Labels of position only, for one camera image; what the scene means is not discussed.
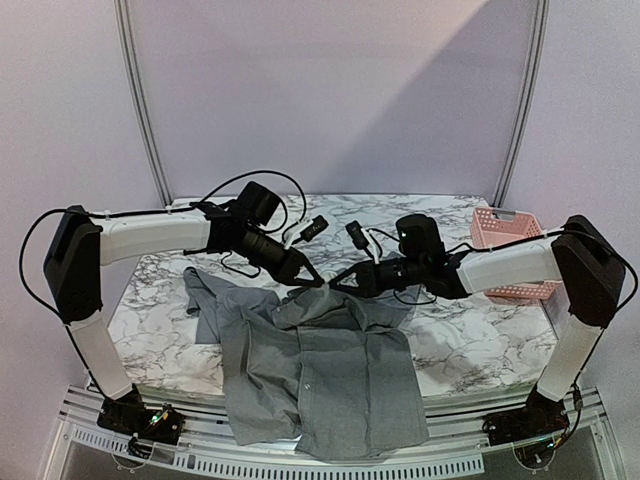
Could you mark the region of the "grey button shirt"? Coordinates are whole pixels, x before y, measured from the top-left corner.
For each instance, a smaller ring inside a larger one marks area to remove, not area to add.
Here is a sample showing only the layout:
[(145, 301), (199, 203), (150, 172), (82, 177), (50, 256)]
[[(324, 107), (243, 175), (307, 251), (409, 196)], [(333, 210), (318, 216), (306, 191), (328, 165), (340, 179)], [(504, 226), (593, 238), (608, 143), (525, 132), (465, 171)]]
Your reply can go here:
[(291, 439), (324, 461), (416, 446), (428, 437), (401, 325), (412, 308), (328, 287), (285, 296), (189, 267), (196, 340), (222, 351), (223, 392), (240, 445)]

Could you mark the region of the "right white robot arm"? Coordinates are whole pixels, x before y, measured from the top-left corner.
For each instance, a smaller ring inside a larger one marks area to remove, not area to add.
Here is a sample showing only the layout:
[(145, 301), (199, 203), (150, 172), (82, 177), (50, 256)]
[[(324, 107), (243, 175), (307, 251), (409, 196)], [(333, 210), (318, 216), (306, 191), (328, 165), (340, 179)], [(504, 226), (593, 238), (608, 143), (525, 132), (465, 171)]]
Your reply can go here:
[(361, 298), (422, 286), (443, 299), (476, 293), (517, 300), (547, 300), (565, 290), (571, 319), (561, 333), (532, 395), (517, 415), (517, 427), (537, 436), (552, 424), (558, 402), (592, 355), (603, 331), (627, 304), (622, 290), (633, 267), (582, 215), (556, 230), (530, 236), (497, 233), (488, 242), (446, 249), (436, 221), (412, 214), (396, 223), (399, 256), (373, 252), (340, 273), (330, 287)]

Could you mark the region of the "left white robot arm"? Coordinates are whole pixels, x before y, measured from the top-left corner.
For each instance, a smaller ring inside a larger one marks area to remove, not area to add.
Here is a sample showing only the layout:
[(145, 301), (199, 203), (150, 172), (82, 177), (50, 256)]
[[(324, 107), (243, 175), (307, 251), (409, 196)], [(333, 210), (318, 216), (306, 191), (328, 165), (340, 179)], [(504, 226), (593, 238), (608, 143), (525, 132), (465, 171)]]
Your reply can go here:
[(211, 202), (143, 213), (91, 213), (80, 205), (64, 209), (45, 258), (45, 278), (81, 360), (101, 394), (113, 401), (111, 419), (128, 434), (141, 433), (149, 415), (126, 396), (134, 385), (103, 318), (101, 269), (178, 250), (235, 253), (286, 286), (324, 283), (303, 253)]

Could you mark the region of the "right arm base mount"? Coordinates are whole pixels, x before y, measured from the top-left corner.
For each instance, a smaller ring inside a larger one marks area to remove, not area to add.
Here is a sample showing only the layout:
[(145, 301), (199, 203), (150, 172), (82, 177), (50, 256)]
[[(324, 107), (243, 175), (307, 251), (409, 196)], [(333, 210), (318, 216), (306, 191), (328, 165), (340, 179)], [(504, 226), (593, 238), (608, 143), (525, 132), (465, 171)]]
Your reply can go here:
[(520, 407), (486, 415), (482, 432), (488, 436), (490, 445), (496, 446), (564, 431), (568, 425), (563, 408), (549, 412), (537, 407)]

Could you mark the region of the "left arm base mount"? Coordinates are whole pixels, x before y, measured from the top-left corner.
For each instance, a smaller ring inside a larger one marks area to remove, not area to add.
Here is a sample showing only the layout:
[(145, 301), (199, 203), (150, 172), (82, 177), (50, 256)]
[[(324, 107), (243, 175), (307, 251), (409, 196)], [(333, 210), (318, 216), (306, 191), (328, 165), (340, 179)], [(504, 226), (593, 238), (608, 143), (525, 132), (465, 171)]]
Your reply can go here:
[(105, 399), (97, 425), (115, 433), (175, 446), (185, 420), (172, 405), (150, 408), (138, 393), (130, 392), (120, 400)]

